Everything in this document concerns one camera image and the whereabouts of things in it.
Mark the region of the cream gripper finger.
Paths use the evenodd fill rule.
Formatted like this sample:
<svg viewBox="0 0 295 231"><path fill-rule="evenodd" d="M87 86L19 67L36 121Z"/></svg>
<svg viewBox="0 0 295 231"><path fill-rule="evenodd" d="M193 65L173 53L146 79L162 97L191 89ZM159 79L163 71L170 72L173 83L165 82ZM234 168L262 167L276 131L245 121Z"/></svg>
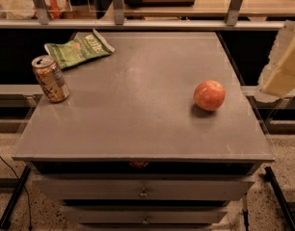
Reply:
<svg viewBox="0 0 295 231"><path fill-rule="evenodd" d="M278 31L255 89L255 100L271 103L295 89L295 21L286 20Z"/></svg>

